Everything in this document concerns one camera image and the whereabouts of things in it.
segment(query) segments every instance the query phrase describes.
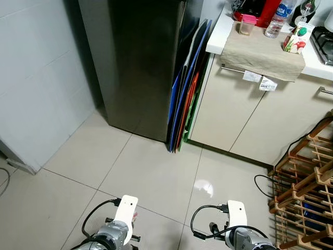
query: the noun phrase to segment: pink container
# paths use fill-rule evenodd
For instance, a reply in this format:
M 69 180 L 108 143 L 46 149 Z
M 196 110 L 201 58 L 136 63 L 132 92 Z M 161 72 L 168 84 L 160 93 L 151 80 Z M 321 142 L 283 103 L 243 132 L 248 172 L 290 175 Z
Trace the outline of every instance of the pink container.
M 243 18 L 240 23 L 239 33 L 244 35 L 250 35 L 256 23 L 257 19 L 255 16 L 243 15 Z

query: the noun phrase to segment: wine glass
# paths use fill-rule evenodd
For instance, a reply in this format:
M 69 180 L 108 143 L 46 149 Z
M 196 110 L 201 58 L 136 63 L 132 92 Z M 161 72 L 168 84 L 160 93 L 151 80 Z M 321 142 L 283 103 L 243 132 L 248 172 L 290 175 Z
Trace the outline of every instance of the wine glass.
M 321 3 L 321 0 L 304 0 L 301 4 L 301 22 L 313 12 L 315 12 Z

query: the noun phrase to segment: price tag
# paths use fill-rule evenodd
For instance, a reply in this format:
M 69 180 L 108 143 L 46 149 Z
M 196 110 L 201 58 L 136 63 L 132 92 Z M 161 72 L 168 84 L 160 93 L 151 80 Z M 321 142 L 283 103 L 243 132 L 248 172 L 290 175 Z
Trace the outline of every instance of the price tag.
M 250 82 L 260 82 L 261 75 L 245 70 L 243 80 Z
M 264 91 L 275 91 L 277 87 L 277 83 L 273 82 L 272 80 L 263 77 L 259 90 L 264 90 Z

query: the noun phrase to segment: water bottle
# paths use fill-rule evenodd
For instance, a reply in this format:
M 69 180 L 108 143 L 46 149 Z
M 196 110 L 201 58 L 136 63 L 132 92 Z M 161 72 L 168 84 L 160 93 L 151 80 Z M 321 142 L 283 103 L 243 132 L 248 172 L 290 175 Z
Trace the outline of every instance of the water bottle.
M 297 0 L 282 0 L 277 8 L 275 15 L 266 29 L 265 35 L 269 38 L 277 38 L 282 26 L 285 24 L 287 17 L 291 14 Z

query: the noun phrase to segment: red appliance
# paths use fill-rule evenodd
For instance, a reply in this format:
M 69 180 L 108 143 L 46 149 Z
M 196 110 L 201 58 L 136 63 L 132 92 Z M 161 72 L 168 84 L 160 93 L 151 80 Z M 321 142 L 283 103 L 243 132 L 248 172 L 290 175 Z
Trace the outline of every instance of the red appliance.
M 243 14 L 253 15 L 257 18 L 256 26 L 267 28 L 280 2 L 281 0 L 244 0 L 234 11 L 234 18 L 241 21 Z

